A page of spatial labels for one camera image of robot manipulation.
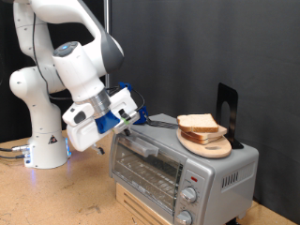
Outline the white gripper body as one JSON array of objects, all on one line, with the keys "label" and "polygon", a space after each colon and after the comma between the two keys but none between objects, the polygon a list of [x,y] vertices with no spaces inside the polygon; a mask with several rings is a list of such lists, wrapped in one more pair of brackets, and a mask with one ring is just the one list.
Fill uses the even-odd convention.
[{"label": "white gripper body", "polygon": [[125,87],[109,97],[105,90],[67,110],[67,134],[78,151],[114,132],[118,134],[138,120],[137,105]]}]

